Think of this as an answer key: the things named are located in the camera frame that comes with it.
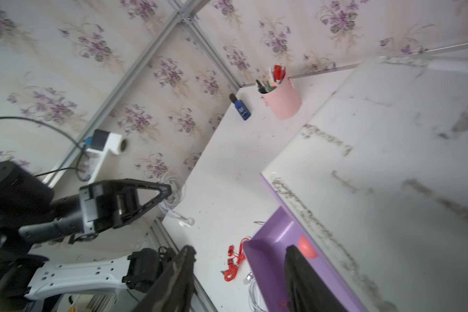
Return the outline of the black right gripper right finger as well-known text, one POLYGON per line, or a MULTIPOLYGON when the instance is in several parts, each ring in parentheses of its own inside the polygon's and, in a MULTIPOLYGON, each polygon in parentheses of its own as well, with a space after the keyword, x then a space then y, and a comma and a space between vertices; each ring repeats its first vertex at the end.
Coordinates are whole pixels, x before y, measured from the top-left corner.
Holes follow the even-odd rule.
POLYGON ((347 311, 295 245, 286 248, 284 274, 290 311, 347 311))

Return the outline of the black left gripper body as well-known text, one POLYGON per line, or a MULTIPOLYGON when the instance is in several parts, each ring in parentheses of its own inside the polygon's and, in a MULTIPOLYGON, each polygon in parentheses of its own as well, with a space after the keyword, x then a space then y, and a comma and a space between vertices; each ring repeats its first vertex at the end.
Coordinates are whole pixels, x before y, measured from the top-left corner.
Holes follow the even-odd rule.
POLYGON ((85 234, 127 226, 139 218, 137 184, 91 183, 79 189, 79 206, 85 234))

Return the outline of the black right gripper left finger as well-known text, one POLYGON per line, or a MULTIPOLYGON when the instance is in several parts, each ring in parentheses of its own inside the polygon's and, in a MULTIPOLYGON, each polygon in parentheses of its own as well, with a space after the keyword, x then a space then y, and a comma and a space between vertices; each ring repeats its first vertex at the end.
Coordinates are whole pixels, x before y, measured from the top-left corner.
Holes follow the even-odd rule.
POLYGON ((189 311, 194 293, 196 251, 183 247, 142 299, 142 311, 189 311))

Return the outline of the white wired earphones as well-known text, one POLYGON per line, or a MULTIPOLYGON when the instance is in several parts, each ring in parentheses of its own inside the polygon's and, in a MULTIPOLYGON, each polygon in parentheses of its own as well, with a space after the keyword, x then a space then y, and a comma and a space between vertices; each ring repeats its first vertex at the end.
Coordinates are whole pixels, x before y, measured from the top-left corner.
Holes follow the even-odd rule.
POLYGON ((250 310, 253 312, 268 312, 254 273, 248 273, 243 283, 248 287, 248 307, 250 310))
POLYGON ((175 211, 175 208, 183 201, 185 197, 185 188, 182 187, 177 178, 170 175, 164 175, 160 180, 162 184, 170 185, 172 193, 169 197, 163 200, 158 207, 168 217, 175 218, 182 227, 193 227, 195 220, 193 218, 184 217, 182 214, 175 211))

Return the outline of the purple drawer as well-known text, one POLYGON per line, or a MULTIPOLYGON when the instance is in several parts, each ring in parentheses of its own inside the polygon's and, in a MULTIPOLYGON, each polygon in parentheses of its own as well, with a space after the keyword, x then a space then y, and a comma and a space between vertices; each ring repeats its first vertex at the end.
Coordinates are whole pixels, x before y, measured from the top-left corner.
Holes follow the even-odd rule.
POLYGON ((289 293, 285 282, 285 255, 290 246, 307 239, 313 258, 305 260, 347 311, 367 309, 336 272, 321 249, 310 241, 303 227, 284 207, 279 207, 259 231, 243 244, 249 266, 269 311, 288 311, 289 293))

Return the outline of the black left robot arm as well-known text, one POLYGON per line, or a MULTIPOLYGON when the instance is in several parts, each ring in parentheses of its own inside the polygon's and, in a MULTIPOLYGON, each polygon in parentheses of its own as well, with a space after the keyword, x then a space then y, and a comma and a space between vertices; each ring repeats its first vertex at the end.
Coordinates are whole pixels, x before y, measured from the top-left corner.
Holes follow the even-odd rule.
POLYGON ((92 241, 127 226, 172 195, 168 184, 136 179, 88 184, 56 200, 54 190, 12 161, 0 162, 0 311, 33 302, 31 281, 48 259, 35 244, 73 237, 92 241))

